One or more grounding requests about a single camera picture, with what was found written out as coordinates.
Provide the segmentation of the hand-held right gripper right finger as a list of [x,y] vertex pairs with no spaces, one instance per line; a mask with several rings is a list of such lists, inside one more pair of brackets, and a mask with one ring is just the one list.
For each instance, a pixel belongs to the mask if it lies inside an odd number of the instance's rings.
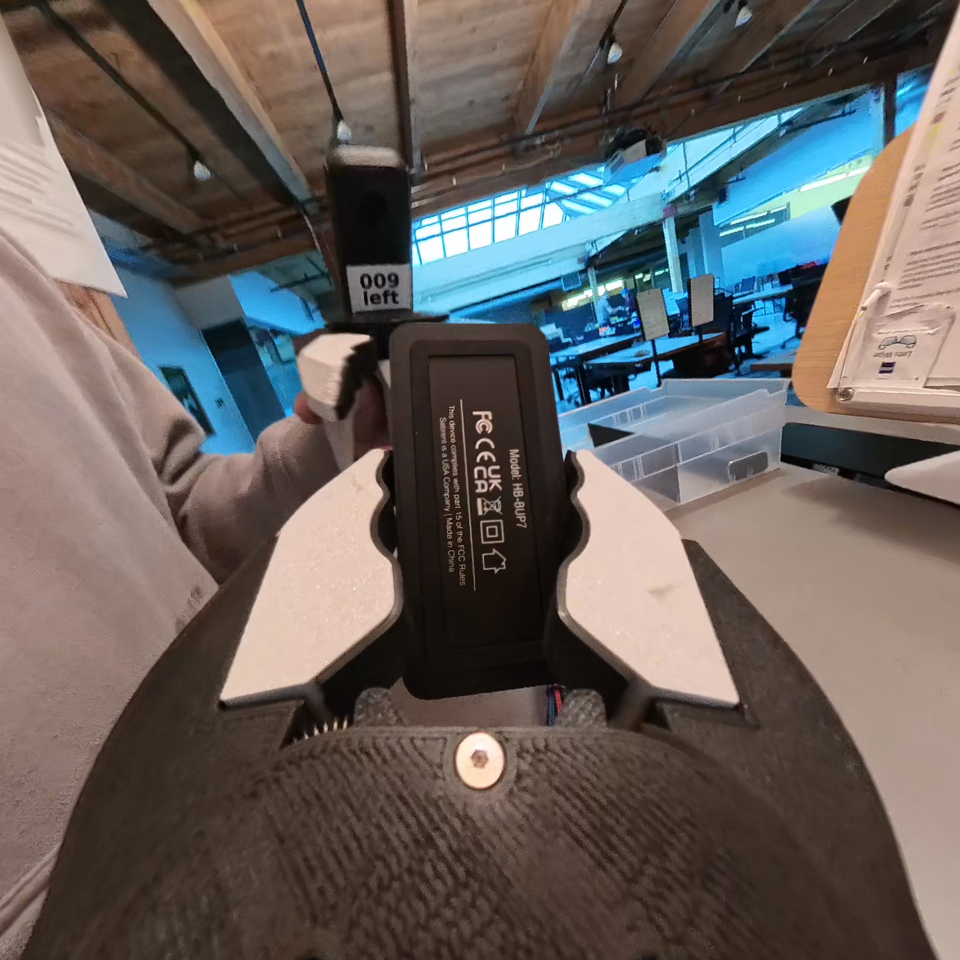
[[627,681],[670,702],[740,706],[684,540],[592,451],[569,451],[580,534],[558,568],[558,619]]

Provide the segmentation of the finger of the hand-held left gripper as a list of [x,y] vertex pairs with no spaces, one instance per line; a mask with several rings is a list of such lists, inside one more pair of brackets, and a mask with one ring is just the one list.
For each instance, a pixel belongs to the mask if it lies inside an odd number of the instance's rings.
[[345,421],[361,387],[376,375],[376,344],[361,333],[322,333],[298,354],[310,409],[323,421]]

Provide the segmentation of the white rounded object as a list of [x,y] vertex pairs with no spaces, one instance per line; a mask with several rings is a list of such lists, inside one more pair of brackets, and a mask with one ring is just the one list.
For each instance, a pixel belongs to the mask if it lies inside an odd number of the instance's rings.
[[884,479],[893,487],[958,507],[959,459],[959,449],[955,449],[936,457],[894,467],[885,473]]

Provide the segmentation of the dark framed wall picture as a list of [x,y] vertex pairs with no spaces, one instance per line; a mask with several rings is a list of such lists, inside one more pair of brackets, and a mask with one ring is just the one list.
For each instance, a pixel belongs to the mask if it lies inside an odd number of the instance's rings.
[[186,412],[199,425],[205,436],[215,435],[215,428],[186,370],[181,366],[169,365],[161,365],[159,370],[171,394],[177,398]]

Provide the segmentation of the person's grey sweatshirt torso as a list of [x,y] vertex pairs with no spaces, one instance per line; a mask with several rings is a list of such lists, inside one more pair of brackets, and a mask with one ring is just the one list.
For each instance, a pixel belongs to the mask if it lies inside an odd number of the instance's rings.
[[111,728],[214,590],[138,421],[186,426],[174,406],[2,237],[2,958],[23,951]]

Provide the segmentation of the white printed paper sheet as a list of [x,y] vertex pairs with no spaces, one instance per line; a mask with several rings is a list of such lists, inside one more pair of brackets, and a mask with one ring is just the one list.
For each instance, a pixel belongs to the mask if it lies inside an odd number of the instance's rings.
[[53,280],[126,297],[5,26],[1,226]]

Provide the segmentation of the papers on clipboard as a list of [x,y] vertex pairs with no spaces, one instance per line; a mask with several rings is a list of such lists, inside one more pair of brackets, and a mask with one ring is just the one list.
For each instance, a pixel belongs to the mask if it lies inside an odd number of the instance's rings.
[[958,390],[958,24],[942,47],[861,302],[827,385],[837,399]]

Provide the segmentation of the clear plastic organizer bin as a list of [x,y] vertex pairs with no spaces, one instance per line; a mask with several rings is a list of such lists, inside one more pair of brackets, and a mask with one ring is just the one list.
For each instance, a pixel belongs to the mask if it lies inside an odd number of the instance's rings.
[[668,511],[779,468],[787,388],[785,379],[669,380],[560,414],[560,440]]

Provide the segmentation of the wooden clipboard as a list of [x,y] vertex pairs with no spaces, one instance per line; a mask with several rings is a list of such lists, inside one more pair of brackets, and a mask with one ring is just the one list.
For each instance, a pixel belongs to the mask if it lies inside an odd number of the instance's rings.
[[828,386],[857,314],[891,206],[891,194],[917,128],[917,124],[907,127],[881,151],[849,199],[798,349],[793,386],[804,406],[824,415],[873,417],[954,430],[959,426],[957,413],[903,414],[858,408],[849,411]]

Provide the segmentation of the black flat device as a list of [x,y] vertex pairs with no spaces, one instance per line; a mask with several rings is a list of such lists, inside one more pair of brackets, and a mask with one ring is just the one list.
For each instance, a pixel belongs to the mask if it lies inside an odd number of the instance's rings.
[[886,474],[894,469],[957,451],[957,445],[934,440],[791,422],[782,429],[780,460],[885,486]]

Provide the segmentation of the person's left forearm grey sleeve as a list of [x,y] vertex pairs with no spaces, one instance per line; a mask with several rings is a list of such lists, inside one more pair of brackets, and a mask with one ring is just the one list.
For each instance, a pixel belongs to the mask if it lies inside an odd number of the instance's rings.
[[264,430],[251,453],[204,451],[198,423],[171,399],[143,414],[141,431],[164,515],[217,585],[340,470],[327,426],[297,416]]

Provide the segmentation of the long wooden work table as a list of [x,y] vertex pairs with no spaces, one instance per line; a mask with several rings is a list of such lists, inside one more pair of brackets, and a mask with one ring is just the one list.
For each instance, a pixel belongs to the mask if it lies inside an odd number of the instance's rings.
[[653,364],[655,361],[673,361],[680,355],[701,347],[723,346],[726,342],[725,333],[704,334],[702,337],[661,337],[652,342],[641,342],[631,337],[611,338],[552,353],[550,369],[553,373],[558,373],[586,368],[635,368]]

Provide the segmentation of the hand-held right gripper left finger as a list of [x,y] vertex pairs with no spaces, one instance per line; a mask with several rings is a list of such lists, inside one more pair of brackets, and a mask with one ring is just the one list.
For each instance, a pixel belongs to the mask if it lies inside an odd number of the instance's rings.
[[277,535],[221,689],[224,706],[307,698],[399,620],[402,571],[383,543],[390,451],[366,453]]

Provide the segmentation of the black usb hub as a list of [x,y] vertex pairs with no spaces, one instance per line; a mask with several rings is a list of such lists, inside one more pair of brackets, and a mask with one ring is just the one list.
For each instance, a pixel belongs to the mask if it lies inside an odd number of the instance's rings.
[[570,495],[546,338],[406,323],[390,414],[404,684],[435,700],[550,683]]

